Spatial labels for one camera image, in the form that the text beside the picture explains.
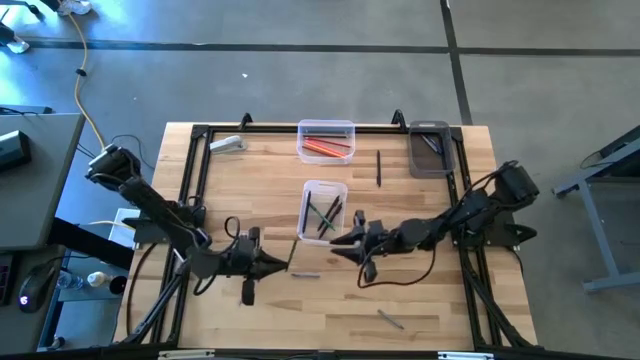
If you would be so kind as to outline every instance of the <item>plastic bottle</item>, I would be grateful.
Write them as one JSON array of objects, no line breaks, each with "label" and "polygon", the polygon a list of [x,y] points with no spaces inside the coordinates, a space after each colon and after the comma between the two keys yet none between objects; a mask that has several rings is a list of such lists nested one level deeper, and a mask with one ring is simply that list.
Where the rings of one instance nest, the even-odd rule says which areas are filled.
[{"label": "plastic bottle", "polygon": [[113,276],[107,275],[102,271],[96,271],[94,273],[89,274],[87,276],[87,283],[91,285],[91,287],[100,287],[103,285],[108,285],[111,280],[113,280]]},{"label": "plastic bottle", "polygon": [[73,275],[68,271],[60,270],[60,276],[56,287],[58,289],[82,289],[84,286],[84,280],[78,275]]}]

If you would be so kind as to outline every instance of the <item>desk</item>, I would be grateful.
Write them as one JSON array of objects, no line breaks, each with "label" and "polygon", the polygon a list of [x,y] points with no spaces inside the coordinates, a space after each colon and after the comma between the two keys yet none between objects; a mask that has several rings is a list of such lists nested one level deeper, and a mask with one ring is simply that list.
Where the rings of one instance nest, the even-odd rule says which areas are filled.
[{"label": "desk", "polygon": [[[0,307],[0,354],[34,351],[43,333],[43,324],[55,331],[57,316],[47,315],[47,303],[52,298],[54,303],[58,302],[54,296],[57,272],[47,291],[46,303],[37,312],[21,312],[17,294],[32,267],[64,255],[65,249],[57,245],[65,245],[120,268],[128,269],[131,262],[133,253],[130,249],[55,217],[83,124],[84,118],[79,114],[0,117],[0,134],[20,130],[29,137],[32,158],[28,164],[0,173],[0,252],[13,253],[19,262],[10,303]],[[65,291],[61,301],[78,298],[86,292]],[[44,334],[47,341],[42,343],[50,341],[52,334],[47,330]]]},{"label": "desk", "polygon": [[[154,174],[153,187],[167,199],[177,199],[186,160],[190,123],[169,123]],[[472,180],[495,168],[486,127],[464,127]],[[217,134],[216,140],[232,134]],[[432,217],[450,206],[444,179],[414,179],[409,175],[406,136],[358,135],[349,166],[302,164],[295,134],[243,134],[246,152],[213,155],[205,190],[205,228],[215,247],[229,243],[226,217],[235,215],[242,229],[260,226],[263,247],[287,259],[296,238],[302,188],[309,179],[339,181],[349,188],[346,215],[356,209],[369,220],[382,219],[393,228],[410,217]],[[376,150],[381,152],[382,187],[376,185]],[[200,162],[196,155],[193,173]],[[191,189],[195,189],[193,176]],[[132,269],[142,251],[134,255]],[[159,245],[144,264],[132,301],[135,326],[157,298],[166,246]],[[432,254],[414,251],[376,260],[379,280],[414,279],[429,265]],[[535,343],[535,333],[520,268],[513,254],[487,248],[495,299],[521,334]],[[290,271],[320,272],[320,279],[294,279],[280,272],[256,285],[256,304],[239,306],[240,278],[218,278],[202,296],[189,295],[179,346],[183,348],[344,349],[344,350],[468,350],[469,320],[457,250],[450,240],[438,246],[433,273],[421,283],[360,290],[357,267],[325,247],[300,243]],[[125,337],[125,306],[114,340]],[[169,305],[165,329],[170,326]],[[406,328],[399,331],[377,314],[382,309]],[[483,334],[488,337],[486,316]]]},{"label": "desk", "polygon": [[[11,303],[0,307],[0,355],[26,353],[35,351],[42,334],[45,318],[49,307],[45,304],[35,313],[27,314],[18,309],[17,296],[20,285],[27,277],[29,270],[34,266],[42,264],[54,257],[63,256],[62,246],[50,246],[44,249],[25,252],[20,257],[16,265],[16,285],[12,292]],[[59,265],[56,266],[56,273],[47,289],[47,298],[50,298],[56,286]]]}]

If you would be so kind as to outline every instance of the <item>green pen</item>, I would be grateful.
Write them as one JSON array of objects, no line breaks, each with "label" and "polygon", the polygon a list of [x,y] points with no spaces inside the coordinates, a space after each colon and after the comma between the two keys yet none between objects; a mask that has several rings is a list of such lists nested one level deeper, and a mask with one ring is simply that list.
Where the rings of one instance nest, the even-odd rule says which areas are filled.
[{"label": "green pen", "polygon": [[324,217],[324,215],[322,215],[322,213],[320,211],[318,211],[318,209],[313,206],[313,204],[311,202],[309,202],[309,207],[311,208],[311,210],[313,210],[316,214],[318,214],[318,216],[320,216],[320,218],[322,219],[322,221],[327,224],[327,226],[333,230],[336,231],[336,228],[333,227],[333,225],[331,225],[331,221],[327,220],[326,217]]}]

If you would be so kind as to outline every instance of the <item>computer mouse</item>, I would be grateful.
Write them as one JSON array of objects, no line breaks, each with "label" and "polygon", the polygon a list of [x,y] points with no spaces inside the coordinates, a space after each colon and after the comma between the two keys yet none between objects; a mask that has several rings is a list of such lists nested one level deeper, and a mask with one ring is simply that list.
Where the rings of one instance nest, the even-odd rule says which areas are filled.
[{"label": "computer mouse", "polygon": [[54,273],[53,262],[37,265],[29,270],[18,295],[18,306],[22,312],[34,313],[42,307]]}]

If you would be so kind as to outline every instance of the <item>keyboard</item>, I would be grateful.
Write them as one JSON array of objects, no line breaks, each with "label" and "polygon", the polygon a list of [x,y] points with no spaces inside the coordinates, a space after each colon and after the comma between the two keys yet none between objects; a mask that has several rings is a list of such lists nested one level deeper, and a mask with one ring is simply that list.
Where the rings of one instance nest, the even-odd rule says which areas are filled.
[{"label": "keyboard", "polygon": [[11,290],[16,278],[15,272],[18,270],[16,259],[16,254],[0,254],[0,306],[10,303]]}]

